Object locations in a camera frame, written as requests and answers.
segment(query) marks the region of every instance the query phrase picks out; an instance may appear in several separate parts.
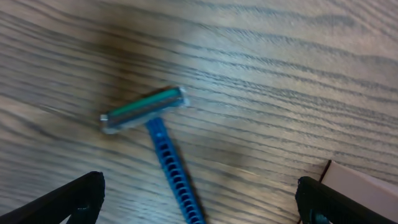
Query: wooden table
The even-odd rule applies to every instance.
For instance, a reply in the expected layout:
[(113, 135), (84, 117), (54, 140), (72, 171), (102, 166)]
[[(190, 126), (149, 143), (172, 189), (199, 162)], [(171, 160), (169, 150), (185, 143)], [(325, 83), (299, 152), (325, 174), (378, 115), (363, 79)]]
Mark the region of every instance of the wooden table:
[(398, 183), (397, 0), (2, 0), (0, 213), (91, 171), (98, 223), (183, 223), (144, 127), (99, 114), (168, 85), (209, 223), (295, 223), (327, 160)]

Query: blue plastic handle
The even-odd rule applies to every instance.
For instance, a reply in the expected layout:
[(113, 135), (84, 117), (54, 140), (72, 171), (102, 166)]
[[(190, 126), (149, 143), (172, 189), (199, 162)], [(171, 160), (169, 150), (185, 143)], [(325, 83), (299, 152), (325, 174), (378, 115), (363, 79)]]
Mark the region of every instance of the blue plastic handle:
[(180, 205), (181, 212), (188, 224), (205, 224), (206, 221), (175, 150), (162, 118), (146, 122), (147, 129), (155, 145), (155, 151), (162, 164), (163, 171)]

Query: green lubricating strip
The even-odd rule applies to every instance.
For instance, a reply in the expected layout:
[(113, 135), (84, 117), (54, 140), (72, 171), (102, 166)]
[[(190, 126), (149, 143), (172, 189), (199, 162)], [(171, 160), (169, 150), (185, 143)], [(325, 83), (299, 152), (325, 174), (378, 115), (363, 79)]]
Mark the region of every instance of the green lubricating strip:
[(126, 106), (123, 106), (121, 108), (118, 108), (116, 110), (112, 110), (112, 111), (109, 112), (109, 115), (117, 116), (117, 115), (120, 115), (120, 114), (122, 114), (124, 112), (131, 111), (131, 110), (136, 110), (138, 108), (142, 108), (143, 106), (149, 105), (151, 103), (155, 103), (155, 102), (158, 102), (158, 101), (163, 100), (165, 98), (173, 97), (173, 96), (177, 96), (177, 95), (181, 95), (180, 90), (178, 88), (174, 88), (174, 89), (171, 89), (171, 90), (166, 90), (166, 91), (163, 91), (162, 93), (158, 93), (156, 95), (147, 97), (145, 99), (136, 101), (134, 103), (130, 103), (130, 104), (128, 104)]

